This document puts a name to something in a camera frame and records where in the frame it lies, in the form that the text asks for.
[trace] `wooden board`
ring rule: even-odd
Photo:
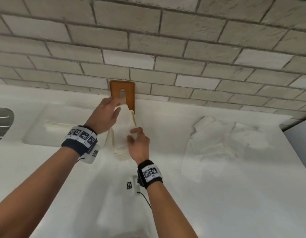
[[[127,106],[135,112],[135,83],[129,81],[110,81],[111,96],[120,98],[120,91],[124,89],[126,93]]]

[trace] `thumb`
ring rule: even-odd
[[[121,108],[117,108],[112,115],[112,119],[116,119],[121,111]]]
[[[133,144],[134,143],[134,139],[131,135],[127,136],[127,142],[128,142],[128,144]]]

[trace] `person's right hand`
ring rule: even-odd
[[[142,128],[134,128],[130,130],[131,134],[137,133],[137,138],[134,140],[131,135],[127,136],[127,142],[129,143],[129,153],[131,158],[137,165],[141,164],[145,160],[149,160],[149,146],[150,139],[145,136]]]

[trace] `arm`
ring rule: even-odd
[[[98,134],[116,122],[121,99],[103,99],[86,125]],[[76,164],[79,154],[60,148],[0,203],[0,238],[29,237],[52,204]]]
[[[142,128],[134,128],[130,132],[137,133],[136,140],[131,136],[127,140],[129,153],[139,165],[149,159],[150,139],[145,136]],[[159,238],[198,238],[162,182],[151,184],[147,193]]]

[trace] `cable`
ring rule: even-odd
[[[145,197],[141,192],[137,192],[137,193],[138,193],[138,194],[141,194],[141,195],[144,197],[144,199],[146,200],[146,202],[148,203],[148,205],[149,205],[150,208],[152,209],[152,207],[151,207],[150,203],[147,201],[146,197]]]
[[[84,160],[85,158],[81,158],[81,159],[79,159],[79,160]],[[77,162],[79,161],[79,160],[77,160]]]

